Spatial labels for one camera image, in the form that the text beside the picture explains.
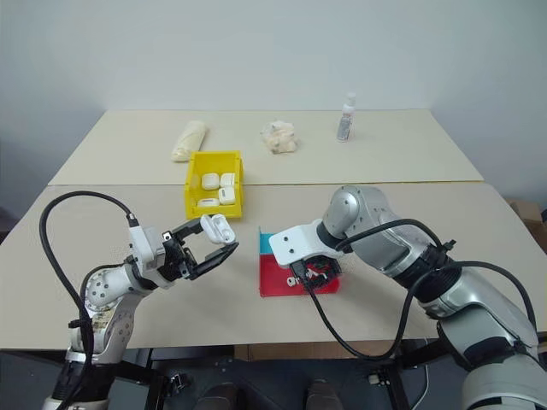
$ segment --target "table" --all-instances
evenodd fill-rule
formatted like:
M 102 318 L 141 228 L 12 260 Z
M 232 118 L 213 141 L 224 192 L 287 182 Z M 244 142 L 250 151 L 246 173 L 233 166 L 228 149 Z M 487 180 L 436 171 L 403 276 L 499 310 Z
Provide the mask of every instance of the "table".
M 547 330 L 547 257 L 507 203 L 488 184 L 378 184 L 395 212 L 429 225 L 442 240 L 456 239 L 455 259 L 506 267 L 525 285 Z M 194 281 L 157 290 L 136 314 L 130 348 L 332 340 L 305 296 L 262 299 L 258 294 L 258 228 L 277 231 L 320 217 L 336 185 L 246 186 L 244 217 L 233 222 L 239 248 L 220 268 Z M 64 349 L 76 310 L 50 268 L 38 240 L 38 218 L 52 198 L 93 189 L 126 203 L 144 226 L 159 231 L 185 221 L 180 185 L 50 186 L 0 246 L 0 349 Z M 51 215 L 50 238 L 74 284 L 93 267 L 128 254 L 124 215 L 96 198 L 74 198 Z M 212 245 L 188 241 L 201 259 Z M 405 290 L 349 255 L 336 295 L 320 296 L 329 319 L 348 340 L 392 339 Z M 521 306 L 504 278 L 485 272 Z M 415 304 L 406 337 L 434 337 L 434 322 Z
M 202 150 L 241 150 L 246 185 L 482 181 L 429 110 L 357 111 L 348 143 L 339 111 L 107 111 L 51 185 L 183 185 L 170 154 L 189 120 L 210 127 Z M 273 155 L 260 138 L 270 121 L 296 127 L 296 154 Z

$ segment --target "floor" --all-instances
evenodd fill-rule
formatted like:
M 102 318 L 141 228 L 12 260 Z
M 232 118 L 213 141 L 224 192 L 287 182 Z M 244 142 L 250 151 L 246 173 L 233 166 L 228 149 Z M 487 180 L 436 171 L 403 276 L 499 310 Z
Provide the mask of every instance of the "floor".
M 358 360 L 245 362 L 219 358 L 206 366 L 188 366 L 185 362 L 170 360 L 160 363 L 160 367 L 169 374 L 185 372 L 193 380 L 192 386 L 178 396 L 167 399 L 166 410 L 190 410 L 206 390 L 226 381 L 236 383 L 245 391 L 249 410 L 298 410 L 303 406 L 307 386 L 316 378 L 324 378 L 333 385 L 345 410 L 391 408 L 385 387 L 370 385 L 370 368 Z M 0 408 L 40 408 L 43 399 L 51 393 L 58 372 L 58 366 L 1 353 Z M 429 392 L 419 409 L 459 409 L 465 374 L 451 358 L 430 365 Z M 403 374 L 411 403 L 422 391 L 424 380 L 423 368 L 408 370 Z M 144 386 L 116 381 L 110 392 L 110 408 L 142 409 L 147 392 Z

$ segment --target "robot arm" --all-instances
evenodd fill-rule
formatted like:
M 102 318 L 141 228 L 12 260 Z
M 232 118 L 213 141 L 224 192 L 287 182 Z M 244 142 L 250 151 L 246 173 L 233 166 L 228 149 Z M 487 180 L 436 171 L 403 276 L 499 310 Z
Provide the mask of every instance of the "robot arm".
M 418 228 L 392 227 L 337 250 L 346 238 L 398 219 L 380 190 L 344 186 L 332 196 L 322 220 L 280 232 L 270 238 L 270 245 L 283 267 L 312 256 L 337 259 L 353 251 L 408 289 L 425 272 L 452 262 L 446 250 L 431 244 Z M 415 296 L 426 314 L 438 320 L 439 337 L 456 362 L 471 371 L 464 384 L 464 408 L 501 408 L 507 403 L 511 408 L 547 408 L 547 377 L 537 363 L 533 325 L 473 268 L 430 275 Z
M 198 264 L 185 246 L 185 239 L 202 231 L 211 242 L 224 246 Z M 132 254 L 124 263 L 92 271 L 82 286 L 83 295 L 80 296 L 93 326 L 91 369 L 80 382 L 85 349 L 82 331 L 74 327 L 65 366 L 52 396 L 44 403 L 44 410 L 57 409 L 74 384 L 80 387 L 69 408 L 106 409 L 116 365 L 122 360 L 132 335 L 137 305 L 154 289 L 168 289 L 178 278 L 199 278 L 219 266 L 238 247 L 232 228 L 221 214 L 190 220 L 161 236 L 154 228 L 140 225 L 131 226 L 129 234 Z

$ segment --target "white bottle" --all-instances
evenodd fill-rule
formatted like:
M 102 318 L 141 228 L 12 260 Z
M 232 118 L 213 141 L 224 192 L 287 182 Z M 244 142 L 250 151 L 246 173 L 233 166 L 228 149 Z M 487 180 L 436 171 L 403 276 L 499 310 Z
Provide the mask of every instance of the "white bottle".
M 355 92 L 348 92 L 348 102 L 342 107 L 342 118 L 338 125 L 338 132 L 336 138 L 338 141 L 346 142 L 350 137 L 351 123 L 353 122 L 353 116 L 356 113 L 356 94 Z

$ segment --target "white wall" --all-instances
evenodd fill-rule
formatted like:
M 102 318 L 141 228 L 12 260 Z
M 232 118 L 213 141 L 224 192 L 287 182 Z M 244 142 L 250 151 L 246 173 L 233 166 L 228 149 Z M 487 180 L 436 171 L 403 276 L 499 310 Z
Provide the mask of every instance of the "white wall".
M 431 108 L 547 205 L 544 0 L 2 0 L 0 204 L 22 214 L 106 108 Z

